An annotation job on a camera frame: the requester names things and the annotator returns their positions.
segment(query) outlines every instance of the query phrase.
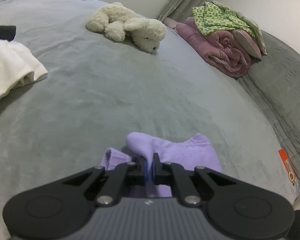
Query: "plush toy head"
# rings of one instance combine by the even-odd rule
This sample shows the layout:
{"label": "plush toy head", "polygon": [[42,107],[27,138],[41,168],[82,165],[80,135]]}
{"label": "plush toy head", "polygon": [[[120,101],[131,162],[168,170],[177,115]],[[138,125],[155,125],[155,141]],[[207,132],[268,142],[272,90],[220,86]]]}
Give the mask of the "plush toy head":
{"label": "plush toy head", "polygon": [[166,27],[155,19],[131,18],[128,19],[123,28],[130,31],[132,39],[140,49],[153,53],[155,52],[166,36]]}

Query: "orange label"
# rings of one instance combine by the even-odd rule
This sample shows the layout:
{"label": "orange label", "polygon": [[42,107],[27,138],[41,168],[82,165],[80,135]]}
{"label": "orange label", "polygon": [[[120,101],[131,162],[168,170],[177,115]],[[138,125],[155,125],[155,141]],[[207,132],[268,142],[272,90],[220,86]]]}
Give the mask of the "orange label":
{"label": "orange label", "polygon": [[293,185],[295,184],[295,177],[296,177],[296,173],[294,171],[294,168],[289,160],[289,157],[285,151],[285,149],[280,149],[278,151],[279,155],[280,155],[280,158],[283,162],[283,165],[285,166],[286,170],[287,170],[287,173],[288,173],[288,176],[289,176],[289,180],[293,183]]}

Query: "purple sock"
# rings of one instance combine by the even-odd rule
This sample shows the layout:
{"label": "purple sock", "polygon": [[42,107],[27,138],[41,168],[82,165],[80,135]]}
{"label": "purple sock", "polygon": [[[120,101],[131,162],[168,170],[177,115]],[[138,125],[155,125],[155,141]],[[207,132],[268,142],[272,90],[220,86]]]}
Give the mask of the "purple sock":
{"label": "purple sock", "polygon": [[[155,186],[151,181],[150,169],[154,152],[158,153],[161,162],[178,163],[189,171],[193,171],[195,166],[200,165],[221,172],[217,154],[210,140],[200,133],[185,142],[173,143],[144,133],[133,132],[127,136],[126,144],[132,152],[144,157],[148,163],[147,197],[171,197],[169,186]],[[114,149],[108,149],[101,165],[106,170],[111,170],[116,165],[129,161],[131,161],[130,156]]]}

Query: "mattress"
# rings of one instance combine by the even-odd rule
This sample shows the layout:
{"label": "mattress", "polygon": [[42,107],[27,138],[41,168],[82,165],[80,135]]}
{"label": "mattress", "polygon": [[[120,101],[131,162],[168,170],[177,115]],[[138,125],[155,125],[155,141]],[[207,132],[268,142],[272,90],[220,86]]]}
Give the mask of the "mattress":
{"label": "mattress", "polygon": [[263,32],[268,56],[237,81],[270,121],[300,179],[300,55]]}
{"label": "mattress", "polygon": [[173,142],[202,133],[223,172],[277,192],[300,192],[278,155],[279,140],[241,85],[167,30],[154,55],[85,28],[98,0],[0,0],[0,24],[16,25],[48,78],[0,102],[2,208],[13,195],[100,163],[133,131]]}

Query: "plush toy ear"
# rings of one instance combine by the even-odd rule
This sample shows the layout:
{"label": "plush toy ear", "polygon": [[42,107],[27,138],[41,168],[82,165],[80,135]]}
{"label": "plush toy ear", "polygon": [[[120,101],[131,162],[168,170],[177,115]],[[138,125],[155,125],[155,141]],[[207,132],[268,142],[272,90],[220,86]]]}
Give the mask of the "plush toy ear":
{"label": "plush toy ear", "polygon": [[146,26],[148,22],[149,19],[146,18],[131,18],[123,24],[123,29],[125,31],[139,30]]}
{"label": "plush toy ear", "polygon": [[122,4],[122,3],[120,3],[120,2],[114,2],[114,3],[112,3],[112,4],[117,4],[117,5],[121,5],[121,6],[123,6],[123,4]]}

